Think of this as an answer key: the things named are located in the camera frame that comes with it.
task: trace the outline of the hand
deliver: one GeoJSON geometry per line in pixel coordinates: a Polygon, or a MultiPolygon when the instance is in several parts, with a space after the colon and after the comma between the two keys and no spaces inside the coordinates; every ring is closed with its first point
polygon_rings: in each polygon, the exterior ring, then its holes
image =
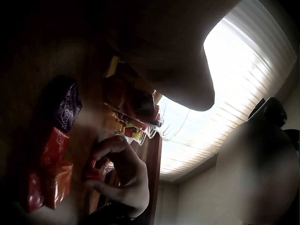
{"type": "Polygon", "coordinates": [[[89,179],[85,184],[112,200],[130,206],[129,217],[137,217],[149,204],[147,167],[122,136],[107,138],[96,144],[92,156],[109,158],[120,179],[119,187],[101,180],[89,179]]]}

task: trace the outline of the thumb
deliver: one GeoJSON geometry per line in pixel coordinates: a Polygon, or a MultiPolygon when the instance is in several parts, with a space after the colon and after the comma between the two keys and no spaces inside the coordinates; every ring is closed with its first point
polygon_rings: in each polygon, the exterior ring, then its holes
{"type": "Polygon", "coordinates": [[[124,203],[125,190],[120,187],[113,187],[101,180],[95,179],[86,180],[84,184],[116,202],[124,203]]]}

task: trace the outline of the finger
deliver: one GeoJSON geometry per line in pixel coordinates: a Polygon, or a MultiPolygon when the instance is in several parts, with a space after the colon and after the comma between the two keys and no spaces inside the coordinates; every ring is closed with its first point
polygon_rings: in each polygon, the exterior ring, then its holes
{"type": "Polygon", "coordinates": [[[126,148],[125,142],[121,136],[104,139],[95,145],[92,155],[99,160],[108,153],[121,152],[126,148]]]}
{"type": "Polygon", "coordinates": [[[101,180],[95,179],[86,180],[84,184],[116,202],[124,203],[125,191],[122,188],[113,187],[101,180]]]}
{"type": "Polygon", "coordinates": [[[122,136],[114,136],[107,138],[96,145],[96,150],[93,156],[99,160],[108,153],[124,152],[123,157],[130,159],[130,161],[140,161],[139,157],[122,136]]]}

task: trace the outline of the candy wrapper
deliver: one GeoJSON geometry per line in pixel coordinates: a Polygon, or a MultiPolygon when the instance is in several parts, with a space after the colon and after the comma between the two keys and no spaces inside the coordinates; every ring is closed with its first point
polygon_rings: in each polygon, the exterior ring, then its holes
{"type": "Polygon", "coordinates": [[[57,128],[69,132],[82,108],[75,79],[57,76],[48,86],[46,113],[57,128]]]}
{"type": "Polygon", "coordinates": [[[69,194],[72,168],[72,163],[61,161],[48,167],[43,172],[44,205],[56,209],[59,203],[69,194]]]}
{"type": "Polygon", "coordinates": [[[113,162],[107,158],[102,158],[96,161],[96,158],[91,156],[87,161],[82,179],[102,179],[103,176],[114,169],[113,162]]]}
{"type": "Polygon", "coordinates": [[[104,164],[104,174],[107,174],[114,169],[115,169],[115,166],[114,166],[113,162],[108,159],[104,164]]]}
{"type": "Polygon", "coordinates": [[[51,134],[43,147],[40,157],[40,167],[48,167],[62,160],[69,137],[56,127],[52,127],[51,134]]]}
{"type": "Polygon", "coordinates": [[[41,181],[33,170],[22,169],[19,188],[19,202],[26,212],[32,212],[43,205],[41,181]]]}

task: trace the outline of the wall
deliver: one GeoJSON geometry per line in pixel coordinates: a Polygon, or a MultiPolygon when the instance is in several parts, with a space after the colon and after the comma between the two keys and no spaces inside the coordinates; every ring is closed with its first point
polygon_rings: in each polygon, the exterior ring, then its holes
{"type": "Polygon", "coordinates": [[[282,129],[299,130],[299,82],[283,103],[283,108],[287,115],[287,121],[282,129]]]}
{"type": "Polygon", "coordinates": [[[160,181],[154,225],[175,225],[178,206],[178,185],[160,181]]]}
{"type": "Polygon", "coordinates": [[[240,225],[216,190],[215,166],[179,185],[177,225],[240,225]]]}
{"type": "MultiPolygon", "coordinates": [[[[287,114],[285,129],[299,129],[299,83],[282,102],[287,114]]],[[[215,166],[179,185],[177,225],[240,225],[226,209],[215,185],[215,166]]]]}

